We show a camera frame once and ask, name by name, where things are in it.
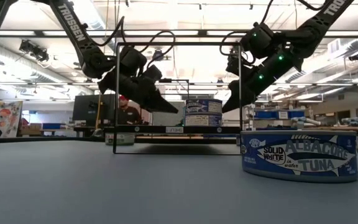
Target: gray table surface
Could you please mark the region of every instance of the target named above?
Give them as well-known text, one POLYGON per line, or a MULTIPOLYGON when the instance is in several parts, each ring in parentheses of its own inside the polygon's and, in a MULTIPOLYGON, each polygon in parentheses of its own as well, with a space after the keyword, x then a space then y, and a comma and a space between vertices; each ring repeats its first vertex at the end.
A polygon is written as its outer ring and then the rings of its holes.
POLYGON ((112 155, 100 142, 5 143, 0 223, 354 224, 358 182, 258 177, 242 171, 240 156, 112 155))

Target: person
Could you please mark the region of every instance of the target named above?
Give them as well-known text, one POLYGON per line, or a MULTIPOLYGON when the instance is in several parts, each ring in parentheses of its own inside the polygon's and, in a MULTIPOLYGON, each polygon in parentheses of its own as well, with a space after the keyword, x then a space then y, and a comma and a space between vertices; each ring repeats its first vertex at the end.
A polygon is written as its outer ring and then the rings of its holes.
POLYGON ((119 97, 118 124, 140 124, 142 118, 138 110, 128 105, 129 100, 125 96, 119 97))

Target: red cap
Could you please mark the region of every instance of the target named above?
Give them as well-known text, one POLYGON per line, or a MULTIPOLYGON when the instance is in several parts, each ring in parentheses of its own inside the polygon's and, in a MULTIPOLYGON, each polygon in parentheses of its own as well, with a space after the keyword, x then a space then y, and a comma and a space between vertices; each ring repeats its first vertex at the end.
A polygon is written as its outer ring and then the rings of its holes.
POLYGON ((122 96, 122 95, 119 96, 119 99, 120 99, 120 100, 128 100, 125 96, 122 96))

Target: colorful artwork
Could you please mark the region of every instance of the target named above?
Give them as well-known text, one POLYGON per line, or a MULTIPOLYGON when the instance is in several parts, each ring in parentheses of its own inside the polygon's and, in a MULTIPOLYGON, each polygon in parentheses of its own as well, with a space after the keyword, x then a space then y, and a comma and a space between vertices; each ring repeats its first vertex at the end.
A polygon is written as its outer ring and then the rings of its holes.
POLYGON ((1 138, 16 137, 22 112, 22 101, 3 102, 0 101, 0 130, 1 138))

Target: robotic arm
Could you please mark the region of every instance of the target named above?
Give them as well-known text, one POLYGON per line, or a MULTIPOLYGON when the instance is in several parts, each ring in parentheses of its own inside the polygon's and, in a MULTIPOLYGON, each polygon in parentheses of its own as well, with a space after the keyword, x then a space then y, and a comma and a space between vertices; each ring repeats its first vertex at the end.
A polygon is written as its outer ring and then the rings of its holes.
MULTIPOLYGON (((303 60, 313 54, 329 28, 353 1, 326 1, 315 16, 296 30, 274 33, 266 24, 255 23, 240 43, 243 51, 250 51, 254 58, 266 59, 259 66, 242 60, 239 74, 237 54, 228 56, 226 71, 241 75, 241 105, 255 102, 258 95, 292 67, 301 71, 303 60)), ((238 80, 229 84, 231 96, 223 106, 223 113, 239 107, 239 88, 238 80)))
MULTIPOLYGON (((9 6, 17 0, 0 0, 0 27, 9 6)), ((143 72, 147 59, 133 47, 124 47, 120 55, 120 74, 114 66, 116 57, 102 53, 98 45, 87 35, 86 24, 81 24, 74 12, 73 3, 68 0, 33 0, 51 7, 53 13, 62 25, 68 38, 73 44, 81 69, 89 78, 102 79, 99 89, 104 93, 108 88, 116 89, 116 75, 119 75, 120 93, 135 101, 150 112, 161 111, 177 113, 178 110, 162 98, 155 82, 162 78, 161 71, 152 65, 143 72)))

